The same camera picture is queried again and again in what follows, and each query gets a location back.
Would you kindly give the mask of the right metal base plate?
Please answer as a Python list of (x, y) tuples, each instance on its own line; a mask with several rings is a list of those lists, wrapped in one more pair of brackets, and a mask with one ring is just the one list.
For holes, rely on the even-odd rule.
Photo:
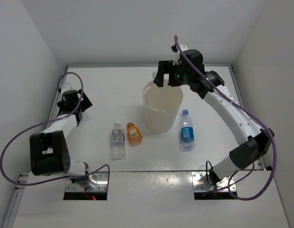
[(192, 172), (191, 176), (195, 193), (205, 193), (208, 191), (228, 192), (228, 185), (230, 185), (231, 191), (237, 191), (234, 178), (231, 179), (230, 183), (228, 182), (230, 176), (225, 177), (222, 181), (218, 182), (216, 186), (207, 182), (205, 171)]

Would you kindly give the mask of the orange plastic bottle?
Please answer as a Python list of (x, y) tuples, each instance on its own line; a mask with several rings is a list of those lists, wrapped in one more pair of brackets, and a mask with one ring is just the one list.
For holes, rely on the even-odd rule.
[(143, 136), (137, 126), (135, 126), (133, 123), (127, 124), (127, 135), (128, 139), (131, 145), (139, 145), (142, 140)]

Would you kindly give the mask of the clear bottle white label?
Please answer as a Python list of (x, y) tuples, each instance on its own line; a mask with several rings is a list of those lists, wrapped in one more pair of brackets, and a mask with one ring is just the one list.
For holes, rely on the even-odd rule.
[(125, 135), (124, 128), (120, 122), (116, 122), (112, 129), (112, 159), (122, 160), (125, 158)]

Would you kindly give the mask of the cream plastic bin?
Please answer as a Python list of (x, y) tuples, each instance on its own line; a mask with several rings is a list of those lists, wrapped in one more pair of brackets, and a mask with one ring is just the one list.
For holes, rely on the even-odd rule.
[(183, 100), (180, 87), (171, 87), (164, 80), (163, 87), (150, 81), (142, 93), (144, 117), (147, 126), (156, 133), (167, 132), (174, 124)]

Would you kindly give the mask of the metal base plate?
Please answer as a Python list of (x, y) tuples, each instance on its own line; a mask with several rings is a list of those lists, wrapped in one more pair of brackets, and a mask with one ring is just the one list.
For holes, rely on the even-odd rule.
[(231, 179), (230, 183), (228, 182), (230, 176), (225, 177), (222, 181), (218, 182), (216, 186), (207, 182), (205, 171), (192, 172), (191, 176), (195, 193), (205, 193), (208, 191), (228, 192), (228, 185), (230, 185), (231, 191), (237, 191), (234, 178)]
[(66, 181), (65, 192), (106, 192), (108, 173), (94, 173), (84, 178), (70, 178)]

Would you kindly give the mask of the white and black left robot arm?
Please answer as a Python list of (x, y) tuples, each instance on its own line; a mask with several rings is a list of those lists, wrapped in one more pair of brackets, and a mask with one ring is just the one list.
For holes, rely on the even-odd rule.
[(69, 83), (59, 89), (62, 95), (58, 106), (58, 121), (47, 129), (30, 136), (30, 165), (36, 176), (88, 174), (88, 165), (70, 158), (66, 137), (81, 123), (83, 112), (92, 106), (82, 90), (74, 90)]

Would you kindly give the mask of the left aluminium frame rail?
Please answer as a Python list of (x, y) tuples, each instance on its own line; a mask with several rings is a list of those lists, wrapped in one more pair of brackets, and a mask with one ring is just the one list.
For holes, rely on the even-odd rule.
[[(36, 128), (37, 130), (35, 131), (35, 133), (37, 135), (40, 135), (40, 132), (42, 130), (44, 130), (47, 126), (50, 126), (50, 124), (55, 121), (56, 116), (55, 116), (54, 112), (56, 110), (56, 101), (60, 97), (60, 92), (59, 92), (60, 91), (60, 81), (63, 80), (63, 77), (66, 73), (67, 73), (67, 67), (64, 67), (63, 71), (62, 71), (62, 75), (55, 78), (55, 82), (57, 84), (55, 85), (55, 87), (52, 87), (52, 89), (53, 89), (52, 94), (55, 97), (48, 98), (47, 96), (50, 95), (50, 93), (48, 90), (45, 89), (44, 86), (42, 86), (40, 88), (40, 90), (38, 91), (39, 93), (45, 92), (44, 95), (42, 95), (40, 98), (37, 99), (37, 101), (39, 101), (39, 103), (40, 103), (40, 106), (43, 107), (44, 102), (48, 102), (49, 104), (52, 105), (52, 107), (50, 108), (51, 112), (48, 116), (48, 119), (47, 120), (44, 119), (43, 122), (40, 122), (40, 123), (35, 124), (33, 126), (30, 126), (26, 129), (22, 130), (21, 132), (17, 133), (11, 140), (9, 140), (7, 145), (3, 148), (3, 151), (0, 156), (0, 172), (1, 172), (2, 176), (9, 183), (11, 183), (13, 185), (13, 194), (12, 194), (12, 197), (9, 201), (8, 210), (5, 213), (5, 217), (4, 217), (3, 225), (2, 225), (3, 228), (10, 228), (13, 226), (25, 187), (30, 186), (30, 185), (32, 185), (32, 186), (34, 185), (34, 183), (32, 183), (32, 184), (27, 183), (28, 176), (25, 175), (25, 177), (22, 178), (21, 173), (18, 174), (17, 180), (13, 180), (10, 177), (8, 177), (5, 170), (4, 170), (4, 167), (3, 167), (4, 156), (5, 156), (6, 152), (16, 152), (17, 154), (15, 154), (15, 156), (13, 157), (15, 165), (19, 165), (20, 160), (22, 158), (24, 158), (27, 165), (24, 168), (20, 169), (21, 171), (24, 171), (24, 172), (26, 172), (26, 171), (30, 172), (31, 169), (34, 168), (34, 160), (35, 159), (40, 160), (42, 158), (43, 154), (46, 152), (46, 150), (42, 149), (42, 147), (44, 145), (39, 142), (39, 139), (33, 139), (33, 142), (31, 142), (30, 136), (33, 136), (34, 134), (28, 133), (28, 131)], [(22, 135), (25, 135), (25, 142), (27, 143), (26, 147), (21, 146), (21, 147), (13, 148), (13, 149), (9, 150), (8, 149), (9, 146), (11, 146), (11, 144), (14, 141), (16, 141), (17, 138), (21, 137)]]

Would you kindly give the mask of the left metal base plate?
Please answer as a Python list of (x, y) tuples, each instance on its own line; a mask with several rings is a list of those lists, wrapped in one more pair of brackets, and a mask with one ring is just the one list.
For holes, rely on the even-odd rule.
[(84, 178), (70, 178), (66, 181), (65, 192), (106, 192), (108, 173), (94, 173)]

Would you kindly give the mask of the clear bottle blue label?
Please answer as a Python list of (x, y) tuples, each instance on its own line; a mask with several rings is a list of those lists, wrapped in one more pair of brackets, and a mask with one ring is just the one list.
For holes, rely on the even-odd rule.
[(180, 115), (180, 146), (182, 151), (187, 152), (195, 148), (193, 123), (187, 109)]

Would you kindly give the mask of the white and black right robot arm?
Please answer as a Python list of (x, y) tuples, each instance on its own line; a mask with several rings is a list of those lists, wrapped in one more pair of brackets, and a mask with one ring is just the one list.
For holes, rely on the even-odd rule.
[(190, 90), (209, 104), (233, 133), (238, 147), (229, 152), (221, 162), (210, 168), (208, 181), (216, 185), (232, 173), (243, 170), (264, 156), (271, 144), (271, 130), (266, 131), (243, 110), (237, 107), (224, 80), (215, 71), (205, 71), (202, 54), (186, 46), (171, 47), (174, 60), (159, 61), (153, 82), (164, 86), (164, 75), (169, 75), (171, 87), (188, 85)]

